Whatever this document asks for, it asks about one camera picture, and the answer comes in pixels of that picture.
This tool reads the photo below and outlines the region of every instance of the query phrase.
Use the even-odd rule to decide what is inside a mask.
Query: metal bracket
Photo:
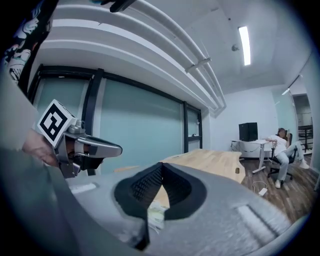
[[[205,59],[199,61],[197,64],[193,64],[192,66],[186,68],[185,72],[190,73],[190,71],[195,70],[195,69],[199,68],[200,66],[202,66],[203,64],[206,64],[210,61],[211,61],[211,57],[205,58]]]

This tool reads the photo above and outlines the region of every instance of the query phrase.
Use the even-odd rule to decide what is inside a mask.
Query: seated person
[[[280,170],[278,178],[275,182],[275,187],[277,189],[280,189],[281,181],[284,181],[286,178],[289,166],[289,157],[294,154],[295,148],[297,148],[296,159],[300,162],[300,167],[303,169],[309,168],[309,165],[307,165],[305,161],[304,152],[302,150],[300,142],[297,141],[290,145],[290,136],[290,133],[288,133],[286,136],[286,130],[284,128],[280,128],[277,135],[271,135],[270,137],[265,139],[267,142],[273,142],[273,145],[275,147],[274,156],[280,162]]]

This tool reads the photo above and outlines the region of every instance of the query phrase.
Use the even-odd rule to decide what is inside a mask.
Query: sneaker
[[[280,180],[276,180],[275,181],[275,187],[277,188],[277,189],[280,189],[281,188],[281,181]]]
[[[302,160],[299,167],[303,168],[303,169],[309,169],[309,165],[307,164],[306,160]]]

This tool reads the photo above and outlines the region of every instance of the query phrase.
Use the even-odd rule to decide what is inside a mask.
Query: ceiling
[[[292,82],[311,53],[311,43],[288,9],[273,0],[146,0],[175,20],[206,57],[224,94]],[[90,4],[60,0],[59,4]],[[170,40],[161,25],[126,9]],[[238,27],[247,26],[251,65],[244,66]],[[232,51],[236,45],[239,50]]]

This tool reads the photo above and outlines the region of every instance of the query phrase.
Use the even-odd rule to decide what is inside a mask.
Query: office chair
[[[292,133],[290,133],[290,141],[289,141],[290,145],[292,143]],[[297,154],[297,148],[294,149],[294,153],[292,156],[289,157],[289,164],[292,164],[294,161],[295,161],[295,158],[296,158],[296,154]],[[275,148],[273,147],[272,148],[272,153],[271,153],[271,159],[272,159],[272,163],[277,163],[277,164],[280,164],[279,160],[275,157]],[[273,167],[270,167],[270,172],[268,173],[267,177],[269,178],[271,176],[271,174],[278,174],[280,171],[279,168],[273,168]],[[293,179],[293,176],[291,173],[287,172],[286,175],[290,176],[290,180]]]

